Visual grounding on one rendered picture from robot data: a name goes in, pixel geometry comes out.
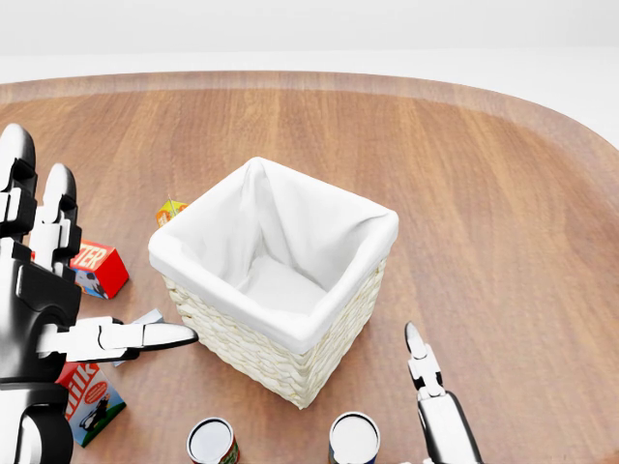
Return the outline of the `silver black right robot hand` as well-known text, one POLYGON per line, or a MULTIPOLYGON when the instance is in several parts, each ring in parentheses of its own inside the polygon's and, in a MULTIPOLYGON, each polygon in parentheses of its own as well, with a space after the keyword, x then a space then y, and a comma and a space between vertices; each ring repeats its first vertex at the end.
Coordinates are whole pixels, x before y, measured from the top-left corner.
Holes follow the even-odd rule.
POLYGON ((441 369, 417 328, 405 325, 408 368, 415 385, 428 458, 423 464, 484 464, 457 397, 443 387, 441 369))

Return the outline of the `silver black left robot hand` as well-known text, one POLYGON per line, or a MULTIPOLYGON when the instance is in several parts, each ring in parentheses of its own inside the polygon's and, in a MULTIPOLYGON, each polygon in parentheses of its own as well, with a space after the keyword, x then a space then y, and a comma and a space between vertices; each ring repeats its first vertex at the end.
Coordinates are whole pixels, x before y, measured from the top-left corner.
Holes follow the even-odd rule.
POLYGON ((0 383, 54 382, 66 362, 132 360, 197 341, 184 325, 78 318, 74 175, 54 164, 41 201, 36 185, 33 139, 10 124, 0 134, 0 383))

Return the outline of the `wicker basket with white liner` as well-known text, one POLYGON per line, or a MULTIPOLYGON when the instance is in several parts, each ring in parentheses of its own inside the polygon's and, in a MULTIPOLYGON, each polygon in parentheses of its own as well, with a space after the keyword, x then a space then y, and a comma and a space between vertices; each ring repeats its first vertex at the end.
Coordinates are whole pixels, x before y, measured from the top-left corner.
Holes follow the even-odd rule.
POLYGON ((306 408, 370 318, 397 234, 394 211, 254 158, 148 249, 201 343, 306 408))

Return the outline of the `red butter box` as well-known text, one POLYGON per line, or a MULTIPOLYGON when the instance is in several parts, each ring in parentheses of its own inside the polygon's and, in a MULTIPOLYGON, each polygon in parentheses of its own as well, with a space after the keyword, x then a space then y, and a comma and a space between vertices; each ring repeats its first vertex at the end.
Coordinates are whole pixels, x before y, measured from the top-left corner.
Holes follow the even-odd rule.
POLYGON ((128 281, 129 274, 117 249, 82 240, 79 253, 71 260, 75 283, 82 292, 110 300, 128 281))

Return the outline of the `tin with blue yellow label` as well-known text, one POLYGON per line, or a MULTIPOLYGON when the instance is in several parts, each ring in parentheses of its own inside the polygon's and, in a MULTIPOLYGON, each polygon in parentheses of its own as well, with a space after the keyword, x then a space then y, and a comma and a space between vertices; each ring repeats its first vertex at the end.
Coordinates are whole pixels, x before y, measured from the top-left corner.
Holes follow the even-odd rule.
POLYGON ((338 416, 329 433, 330 464, 374 464, 380 448, 376 423, 361 412, 338 416))

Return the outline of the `red milk carton with cow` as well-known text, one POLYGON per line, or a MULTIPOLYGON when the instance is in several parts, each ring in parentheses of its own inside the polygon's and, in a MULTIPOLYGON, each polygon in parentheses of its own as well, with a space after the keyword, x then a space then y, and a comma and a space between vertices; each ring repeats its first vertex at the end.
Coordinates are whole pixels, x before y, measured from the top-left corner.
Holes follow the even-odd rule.
POLYGON ((65 419, 83 448, 126 407, 96 363, 66 362, 56 383, 69 393, 65 419))

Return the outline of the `small orange juice carton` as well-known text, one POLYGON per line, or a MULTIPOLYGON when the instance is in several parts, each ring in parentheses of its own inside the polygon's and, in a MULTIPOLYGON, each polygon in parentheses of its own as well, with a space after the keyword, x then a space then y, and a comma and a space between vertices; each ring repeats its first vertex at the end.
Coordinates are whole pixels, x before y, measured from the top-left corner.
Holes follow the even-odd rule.
POLYGON ((170 222, 173 218, 183 212, 187 207, 187 203, 172 200, 168 197, 156 213, 158 227, 163 227, 166 223, 170 222))

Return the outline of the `tin with red green label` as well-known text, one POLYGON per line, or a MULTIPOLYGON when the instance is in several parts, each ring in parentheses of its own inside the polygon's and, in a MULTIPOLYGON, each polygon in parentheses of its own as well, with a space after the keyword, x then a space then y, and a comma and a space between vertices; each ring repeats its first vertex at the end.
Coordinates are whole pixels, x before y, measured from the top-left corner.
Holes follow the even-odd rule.
POLYGON ((193 427, 187 452, 194 464, 238 464, 240 460, 232 426, 218 417, 206 418, 193 427))

